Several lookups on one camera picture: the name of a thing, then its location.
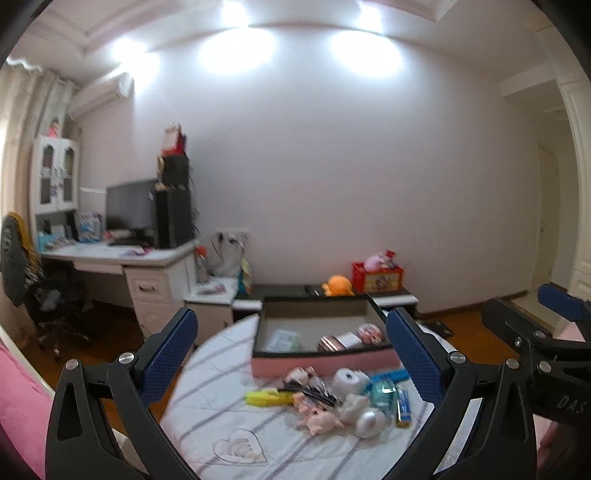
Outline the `black office chair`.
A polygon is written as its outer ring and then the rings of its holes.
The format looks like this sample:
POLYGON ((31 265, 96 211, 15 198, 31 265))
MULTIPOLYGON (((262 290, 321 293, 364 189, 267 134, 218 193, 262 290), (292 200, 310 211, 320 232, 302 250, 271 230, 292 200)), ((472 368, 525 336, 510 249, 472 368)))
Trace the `black office chair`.
POLYGON ((88 339, 76 326, 86 306, 83 286, 68 274, 45 274, 25 221, 15 212, 1 224, 1 275, 6 297, 32 320, 40 350, 51 351, 59 362, 61 340, 88 339))

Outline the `black computer monitor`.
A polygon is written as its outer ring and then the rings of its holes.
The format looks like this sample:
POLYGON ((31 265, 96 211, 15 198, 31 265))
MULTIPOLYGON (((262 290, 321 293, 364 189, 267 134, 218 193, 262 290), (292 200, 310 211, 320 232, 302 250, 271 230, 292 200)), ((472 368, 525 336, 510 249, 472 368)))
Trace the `black computer monitor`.
POLYGON ((106 229, 145 230, 151 227, 152 193, 156 180, 140 180, 106 188, 106 229))

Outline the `white air conditioner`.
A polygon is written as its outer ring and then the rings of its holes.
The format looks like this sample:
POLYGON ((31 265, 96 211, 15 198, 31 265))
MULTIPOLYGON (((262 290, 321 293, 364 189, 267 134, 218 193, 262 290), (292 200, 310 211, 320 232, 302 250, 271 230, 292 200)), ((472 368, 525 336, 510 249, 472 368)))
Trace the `white air conditioner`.
POLYGON ((100 79, 76 93, 70 102, 68 115, 78 120, 93 111, 119 99, 128 98, 133 88, 133 78, 123 72, 100 79))

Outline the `white robot figurine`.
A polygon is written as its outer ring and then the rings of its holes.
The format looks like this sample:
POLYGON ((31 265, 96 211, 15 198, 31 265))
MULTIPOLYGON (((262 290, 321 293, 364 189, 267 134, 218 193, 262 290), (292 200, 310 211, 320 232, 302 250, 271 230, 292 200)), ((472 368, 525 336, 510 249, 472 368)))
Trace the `white robot figurine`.
POLYGON ((360 395, 370 383, 370 377, 361 370, 341 368, 332 377, 332 392, 339 398, 349 394, 360 395))

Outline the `orange octopus plush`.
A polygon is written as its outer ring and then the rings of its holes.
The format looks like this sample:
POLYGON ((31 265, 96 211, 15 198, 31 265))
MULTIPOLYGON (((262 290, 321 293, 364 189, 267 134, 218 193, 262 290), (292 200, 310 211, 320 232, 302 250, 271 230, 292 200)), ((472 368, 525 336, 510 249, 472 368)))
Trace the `orange octopus plush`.
POLYGON ((332 275, 329 280, 322 283, 322 289, 327 297, 353 296, 353 285, 348 278, 342 275, 332 275))

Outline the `rose gold box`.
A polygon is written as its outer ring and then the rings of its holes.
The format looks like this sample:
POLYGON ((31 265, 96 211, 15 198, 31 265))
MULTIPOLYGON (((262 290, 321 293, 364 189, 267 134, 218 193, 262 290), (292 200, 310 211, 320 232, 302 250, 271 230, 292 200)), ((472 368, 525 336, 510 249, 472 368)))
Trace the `rose gold box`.
POLYGON ((322 336, 318 340, 318 352, 341 352, 358 349, 362 346, 363 342, 353 332, 338 336, 322 336))

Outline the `black computer tower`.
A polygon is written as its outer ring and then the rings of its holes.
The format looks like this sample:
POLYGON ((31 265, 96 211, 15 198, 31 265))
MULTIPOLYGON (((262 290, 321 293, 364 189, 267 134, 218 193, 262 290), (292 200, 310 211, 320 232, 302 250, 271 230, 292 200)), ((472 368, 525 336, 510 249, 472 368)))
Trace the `black computer tower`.
POLYGON ((193 239, 191 197, 187 189, 152 190, 153 246, 175 249, 193 239))

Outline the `yellow highlighter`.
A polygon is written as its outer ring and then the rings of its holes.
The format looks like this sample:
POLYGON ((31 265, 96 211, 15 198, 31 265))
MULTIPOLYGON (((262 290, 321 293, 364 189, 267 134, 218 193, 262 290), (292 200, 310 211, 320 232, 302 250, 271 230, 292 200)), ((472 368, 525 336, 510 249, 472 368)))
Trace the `yellow highlighter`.
POLYGON ((260 408, 290 406, 294 404, 294 393, 276 389, 250 391, 245 394, 245 403, 260 408))

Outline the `red toy crate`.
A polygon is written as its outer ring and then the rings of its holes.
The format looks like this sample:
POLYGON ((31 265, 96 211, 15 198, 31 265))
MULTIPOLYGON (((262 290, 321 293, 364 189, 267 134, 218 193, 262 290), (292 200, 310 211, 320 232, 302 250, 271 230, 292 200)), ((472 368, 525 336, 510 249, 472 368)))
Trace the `red toy crate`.
POLYGON ((368 271, 363 262, 352 264, 353 289, 358 294, 399 292, 403 287, 405 270, 401 267, 368 271))

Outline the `pink black storage box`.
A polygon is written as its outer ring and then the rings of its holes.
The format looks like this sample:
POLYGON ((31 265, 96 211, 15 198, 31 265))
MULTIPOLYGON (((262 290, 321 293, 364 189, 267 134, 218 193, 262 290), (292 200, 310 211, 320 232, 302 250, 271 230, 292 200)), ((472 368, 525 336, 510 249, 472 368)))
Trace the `pink black storage box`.
POLYGON ((270 297, 263 301, 252 344, 252 375, 283 377, 297 367, 331 376, 401 367, 386 334, 386 315, 367 295, 270 297))

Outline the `white plug adapter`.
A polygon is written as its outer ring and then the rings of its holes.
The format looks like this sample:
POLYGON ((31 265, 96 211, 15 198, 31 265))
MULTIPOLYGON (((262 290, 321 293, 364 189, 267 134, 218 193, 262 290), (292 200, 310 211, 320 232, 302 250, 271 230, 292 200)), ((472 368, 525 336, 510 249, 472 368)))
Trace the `white plug adapter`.
POLYGON ((370 439, 379 435, 386 427, 387 417, 384 412, 376 408, 363 410, 355 421, 356 437, 370 439))

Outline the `green card case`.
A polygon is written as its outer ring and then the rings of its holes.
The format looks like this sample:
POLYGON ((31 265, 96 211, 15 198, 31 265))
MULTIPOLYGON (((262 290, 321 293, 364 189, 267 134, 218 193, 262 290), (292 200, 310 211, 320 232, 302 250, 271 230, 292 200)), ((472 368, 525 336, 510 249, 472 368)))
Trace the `green card case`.
POLYGON ((291 330, 274 330, 266 339, 264 350, 270 353, 301 352, 301 350, 303 350, 301 334, 291 330))

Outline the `pink pig doll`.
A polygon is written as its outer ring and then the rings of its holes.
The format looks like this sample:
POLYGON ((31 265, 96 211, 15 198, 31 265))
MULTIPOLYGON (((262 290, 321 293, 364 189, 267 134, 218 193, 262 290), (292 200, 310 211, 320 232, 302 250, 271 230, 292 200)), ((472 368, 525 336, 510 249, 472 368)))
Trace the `pink pig doll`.
POLYGON ((329 433, 344 424, 325 404, 311 400, 303 393, 294 394, 294 409, 301 415, 297 429, 307 429, 311 436, 329 433))

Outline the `teal egg case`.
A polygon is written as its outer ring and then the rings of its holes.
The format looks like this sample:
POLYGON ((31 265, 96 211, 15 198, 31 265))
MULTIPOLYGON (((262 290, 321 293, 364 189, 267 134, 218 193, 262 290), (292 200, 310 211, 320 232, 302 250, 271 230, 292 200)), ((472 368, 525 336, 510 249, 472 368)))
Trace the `teal egg case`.
POLYGON ((391 412, 396 406, 398 392, 396 383, 390 379, 377 379, 370 386, 370 403, 385 412, 391 412))

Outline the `white desk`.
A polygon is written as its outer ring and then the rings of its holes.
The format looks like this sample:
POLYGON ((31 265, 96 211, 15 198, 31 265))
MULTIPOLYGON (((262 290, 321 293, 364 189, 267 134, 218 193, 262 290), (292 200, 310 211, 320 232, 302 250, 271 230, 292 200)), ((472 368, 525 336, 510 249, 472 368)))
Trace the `white desk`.
POLYGON ((75 270, 123 278, 145 338, 163 329, 195 285, 197 241, 174 249, 142 249, 107 243, 73 243, 42 257, 67 261, 75 270))

